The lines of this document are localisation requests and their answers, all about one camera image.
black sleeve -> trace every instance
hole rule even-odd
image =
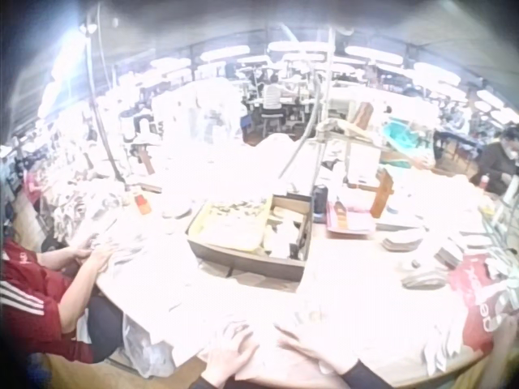
[[[198,379],[189,386],[189,389],[216,389],[216,388],[213,385],[211,385],[210,383],[208,383],[202,377],[198,377]]]
[[[500,147],[498,143],[491,143],[483,149],[481,156],[478,159],[478,174],[482,176],[488,174],[489,181],[501,181],[501,173],[499,170],[494,170],[492,167],[500,156]]]
[[[361,361],[343,374],[342,379],[351,389],[388,389],[391,385],[386,383],[381,377],[369,370]]]

plastic bag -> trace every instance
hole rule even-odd
[[[169,377],[173,374],[176,367],[171,346],[165,342],[152,344],[149,334],[126,315],[122,320],[122,337],[126,354],[141,376]]]

person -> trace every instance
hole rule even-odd
[[[297,96],[296,92],[290,91],[279,84],[277,75],[270,77],[270,84],[264,87],[263,92],[263,113],[267,115],[275,115],[285,113],[281,107],[281,94],[286,93],[291,96]]]
[[[488,176],[487,192],[503,195],[517,172],[519,152],[519,127],[510,126],[501,135],[499,142],[490,143],[477,159],[478,172],[470,179],[478,186],[481,178]]]
[[[122,312],[92,295],[110,255],[106,247],[90,252],[81,246],[35,253],[4,240],[2,329],[23,355],[50,353],[97,363],[122,345]],[[60,270],[76,259],[84,262],[71,280]]]
[[[311,359],[331,366],[352,389],[391,388],[382,378],[369,370],[347,348],[337,347],[337,338],[319,324],[305,324],[298,327],[276,324],[280,333],[281,347],[291,348]],[[254,356],[259,345],[247,341],[252,335],[251,328],[244,322],[231,323],[217,335],[208,355],[208,364],[190,389],[261,389],[255,383],[234,381],[233,376]]]
[[[43,188],[38,185],[35,174],[24,168],[24,177],[22,186],[27,199],[34,207],[34,210],[39,215],[41,210],[41,196]]]
[[[504,318],[494,332],[494,347],[491,353],[458,376],[451,386],[452,389],[518,387],[517,374],[514,374],[519,366],[519,353],[514,350],[517,341],[517,320],[516,315]]]

